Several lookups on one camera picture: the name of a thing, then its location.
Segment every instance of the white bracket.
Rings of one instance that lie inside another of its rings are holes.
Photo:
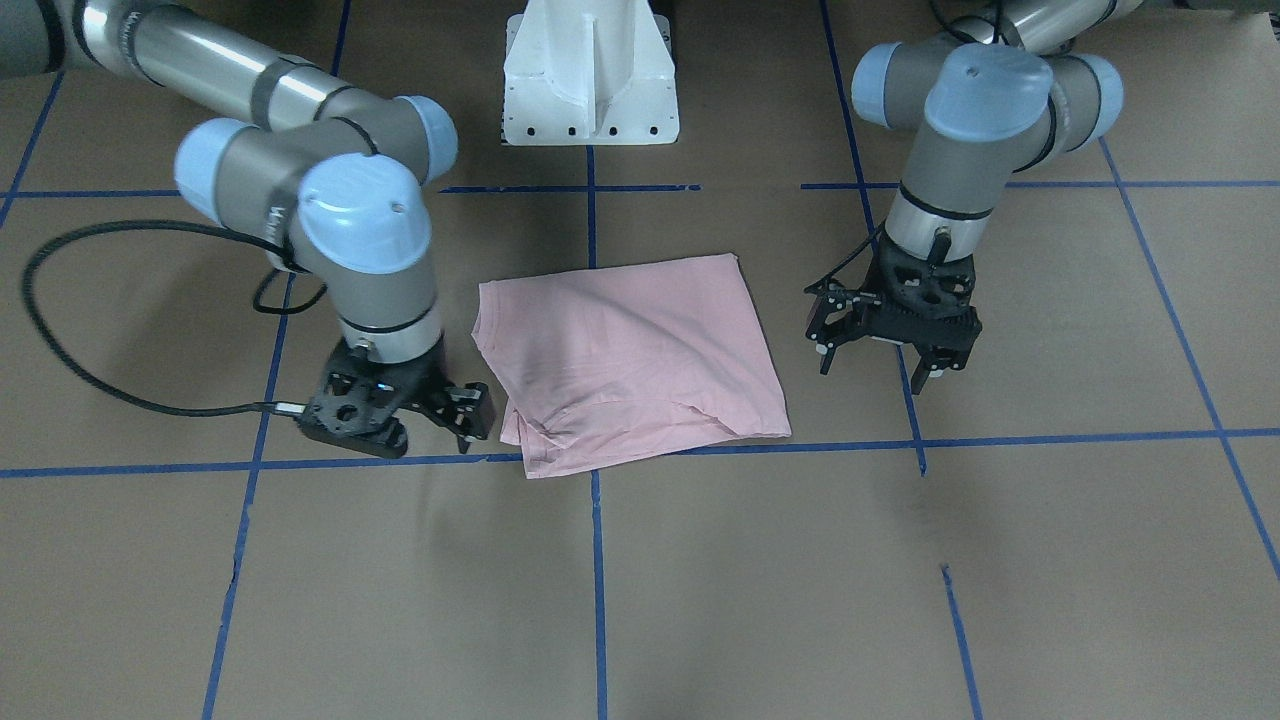
[[[504,140],[675,142],[680,113],[669,27],[646,0],[529,0],[525,13],[507,22]]]

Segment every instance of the light blue joint cap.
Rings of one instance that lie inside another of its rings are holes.
[[[218,165],[232,140],[248,123],[232,118],[214,118],[196,126],[187,133],[178,154],[173,159],[173,179],[178,192],[192,208],[210,220],[223,224],[218,218]]]
[[[884,117],[884,78],[888,77],[888,64],[899,45],[902,44],[886,42],[872,47],[854,70],[854,83],[849,88],[854,96],[854,110],[869,123],[888,127]]]
[[[961,142],[1014,137],[1044,114],[1053,70],[1048,63],[1007,45],[961,45],[947,55],[924,119],[940,135]]]
[[[417,263],[431,242],[431,219],[413,173],[387,155],[335,155],[298,186],[307,238],[343,268],[372,275]]]
[[[458,159],[458,128],[453,126],[453,118],[440,108],[440,104],[421,95],[401,95],[396,97],[403,100],[417,110],[417,117],[422,118],[422,129],[426,132],[426,184],[435,178],[449,172]]]
[[[1102,137],[1116,124],[1120,118],[1120,109],[1124,108],[1124,81],[1120,72],[1105,58],[1097,55],[1073,55],[1084,60],[1084,64],[1093,70],[1093,77],[1098,78],[1098,122],[1093,126],[1093,132],[1080,143],[1080,147]]]

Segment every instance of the pink cloth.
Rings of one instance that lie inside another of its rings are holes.
[[[530,478],[791,434],[733,255],[484,283],[471,336]]]

